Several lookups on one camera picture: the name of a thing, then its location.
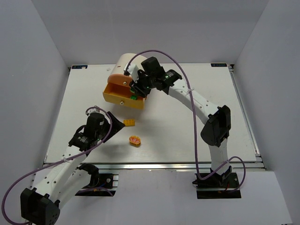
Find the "yellow drawer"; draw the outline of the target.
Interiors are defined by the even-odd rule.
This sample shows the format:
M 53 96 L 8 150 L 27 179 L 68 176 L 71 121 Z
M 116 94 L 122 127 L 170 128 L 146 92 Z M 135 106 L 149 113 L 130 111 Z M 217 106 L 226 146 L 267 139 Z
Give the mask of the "yellow drawer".
M 119 85 L 106 86 L 103 91 L 103 97 L 106 102 L 134 109 L 144 109 L 146 98 L 138 96 L 138 100 L 131 100 L 130 97 L 132 95 L 136 94 L 130 92 L 129 87 Z

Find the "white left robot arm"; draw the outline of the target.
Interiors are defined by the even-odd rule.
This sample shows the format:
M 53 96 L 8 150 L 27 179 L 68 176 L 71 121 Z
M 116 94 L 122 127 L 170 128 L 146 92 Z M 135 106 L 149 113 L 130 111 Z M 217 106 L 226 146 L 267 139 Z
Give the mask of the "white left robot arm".
M 87 113 L 86 124 L 80 126 L 62 155 L 63 162 L 33 188 L 24 189 L 20 196 L 22 218 L 36 225 L 53 225 L 62 207 L 82 188 L 99 182 L 99 169 L 84 160 L 88 150 L 105 143 L 125 124 L 111 112 L 102 114 L 96 109 Z

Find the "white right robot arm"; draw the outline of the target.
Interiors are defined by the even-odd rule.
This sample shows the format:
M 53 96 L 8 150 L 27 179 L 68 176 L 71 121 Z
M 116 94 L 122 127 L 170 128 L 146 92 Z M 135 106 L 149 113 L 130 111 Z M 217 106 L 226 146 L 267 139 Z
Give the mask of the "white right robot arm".
M 172 69 L 165 71 L 155 57 L 144 60 L 141 66 L 139 68 L 130 63 L 124 67 L 124 74 L 132 77 L 130 91 L 145 98 L 152 89 L 157 89 L 190 109 L 204 125 L 200 136 L 209 146 L 211 173 L 221 181 L 225 180 L 232 171 L 227 155 L 227 139 L 231 129 L 229 107 L 220 107 L 206 100 L 189 87 L 187 78 L 182 78 Z

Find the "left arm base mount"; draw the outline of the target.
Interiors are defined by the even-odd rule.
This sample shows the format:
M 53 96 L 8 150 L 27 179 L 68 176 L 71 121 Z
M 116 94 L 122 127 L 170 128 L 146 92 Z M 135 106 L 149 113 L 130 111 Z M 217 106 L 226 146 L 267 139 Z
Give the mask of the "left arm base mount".
M 79 190 L 75 194 L 76 196 L 114 196 L 116 192 L 114 189 L 117 187 L 117 174 L 101 172 L 98 167 L 92 164 L 82 164 L 78 170 L 86 171 L 90 182 Z

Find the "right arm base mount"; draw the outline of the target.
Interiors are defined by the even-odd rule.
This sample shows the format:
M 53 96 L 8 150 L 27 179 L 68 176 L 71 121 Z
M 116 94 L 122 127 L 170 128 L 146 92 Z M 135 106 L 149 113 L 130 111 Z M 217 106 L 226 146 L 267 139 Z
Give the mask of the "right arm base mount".
M 241 198 L 239 179 L 231 166 L 222 175 L 215 173 L 205 180 L 200 180 L 196 175 L 192 184 L 196 187 L 197 199 Z

